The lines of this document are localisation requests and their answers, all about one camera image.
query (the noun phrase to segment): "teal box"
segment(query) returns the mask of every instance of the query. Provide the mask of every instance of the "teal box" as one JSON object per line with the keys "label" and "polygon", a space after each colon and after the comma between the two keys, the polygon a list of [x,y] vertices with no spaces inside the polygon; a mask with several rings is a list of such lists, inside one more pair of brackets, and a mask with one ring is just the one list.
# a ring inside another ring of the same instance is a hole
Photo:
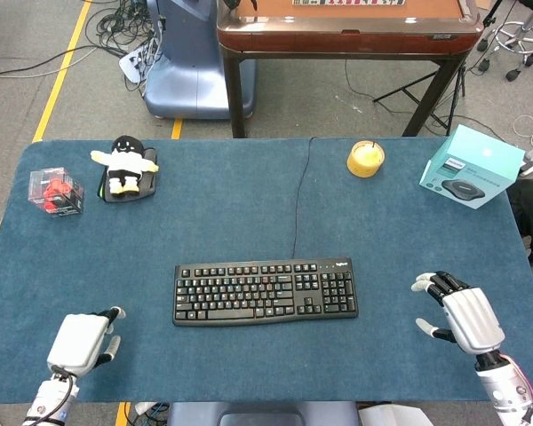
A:
{"label": "teal box", "polygon": [[428,161],[420,184],[472,209],[515,182],[525,152],[459,125]]}

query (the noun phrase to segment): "blue table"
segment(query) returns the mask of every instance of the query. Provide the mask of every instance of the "blue table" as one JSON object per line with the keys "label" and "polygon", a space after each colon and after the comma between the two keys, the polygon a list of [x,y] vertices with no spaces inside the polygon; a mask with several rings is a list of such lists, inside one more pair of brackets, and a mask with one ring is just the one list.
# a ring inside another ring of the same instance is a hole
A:
{"label": "blue table", "polygon": [[[445,324],[410,284],[450,271],[481,286],[503,351],[533,382],[533,278],[504,194],[472,210],[418,186],[443,138],[380,139],[371,179],[346,169],[353,139],[315,139],[298,201],[296,258],[350,256],[357,319],[256,327],[171,323],[176,264],[289,258],[307,139],[150,141],[154,197],[106,204],[92,149],[52,141],[22,155],[0,230],[0,402],[31,400],[67,313],[121,305],[115,362],[79,382],[85,401],[485,399],[473,357],[414,322]],[[31,170],[66,167],[84,214],[51,218],[27,200]]]}

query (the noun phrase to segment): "candle jar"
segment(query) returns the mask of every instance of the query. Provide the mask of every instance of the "candle jar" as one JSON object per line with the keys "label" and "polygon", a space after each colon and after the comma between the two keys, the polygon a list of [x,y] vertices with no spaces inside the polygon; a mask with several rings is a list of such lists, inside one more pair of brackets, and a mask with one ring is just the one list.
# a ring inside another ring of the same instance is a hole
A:
{"label": "candle jar", "polygon": [[347,168],[359,178],[370,178],[385,160],[383,148],[370,140],[357,142],[347,157]]}

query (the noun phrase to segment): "black keyboard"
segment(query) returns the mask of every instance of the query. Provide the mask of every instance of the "black keyboard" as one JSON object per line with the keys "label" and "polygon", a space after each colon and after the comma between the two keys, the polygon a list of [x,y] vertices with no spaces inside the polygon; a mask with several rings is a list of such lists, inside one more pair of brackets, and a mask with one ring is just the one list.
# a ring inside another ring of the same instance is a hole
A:
{"label": "black keyboard", "polygon": [[177,326],[239,326],[358,315],[347,257],[176,266]]}

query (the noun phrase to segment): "gray carpet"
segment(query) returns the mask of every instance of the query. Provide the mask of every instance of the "gray carpet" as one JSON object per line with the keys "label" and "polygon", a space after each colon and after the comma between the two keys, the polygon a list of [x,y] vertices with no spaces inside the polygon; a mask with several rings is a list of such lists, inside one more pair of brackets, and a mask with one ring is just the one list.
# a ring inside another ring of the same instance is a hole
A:
{"label": "gray carpet", "polygon": [[[497,15],[498,23],[511,5],[505,0]],[[0,0],[0,70],[40,62],[67,49],[68,40],[81,10],[77,0],[39,0],[20,2]],[[106,6],[93,4],[89,16]],[[521,20],[528,11],[517,5],[512,18]],[[81,36],[79,44],[85,44]],[[78,51],[74,60],[87,50]],[[474,51],[472,65],[479,57]],[[56,69],[61,59],[39,68],[36,74]],[[490,126],[507,143],[529,149],[529,139],[513,133],[518,115],[533,116],[533,67],[522,72],[514,83],[505,73],[518,58],[498,54],[484,76],[466,75],[466,97],[460,99],[457,113]],[[378,96],[434,69],[426,63],[350,61],[348,74],[357,91]],[[13,171],[21,150],[34,136],[55,75],[36,79],[0,79],[0,218]],[[424,85],[415,88],[422,93]],[[370,99],[352,93],[346,84],[344,61],[264,60],[259,63],[259,97],[247,129],[254,138],[294,136],[398,136],[410,115],[390,114]],[[412,111],[414,105],[398,94],[385,101],[397,111]],[[448,102],[439,114],[448,112]],[[491,130],[465,118],[455,122],[490,133]],[[435,132],[441,129],[429,121]],[[530,130],[528,126],[521,130]],[[171,121],[158,120],[146,110],[137,92],[128,92],[116,59],[102,51],[72,67],[66,76],[45,138],[115,138],[129,133],[137,138],[168,138]],[[430,135],[423,130],[422,135]],[[185,138],[228,138],[227,122],[185,121]],[[28,373],[42,380],[42,366],[28,366]],[[415,403],[421,406],[436,426],[497,424],[493,410],[485,403]],[[114,423],[117,404],[76,404],[70,424],[108,425]],[[0,406],[4,426],[21,423],[26,405]]]}

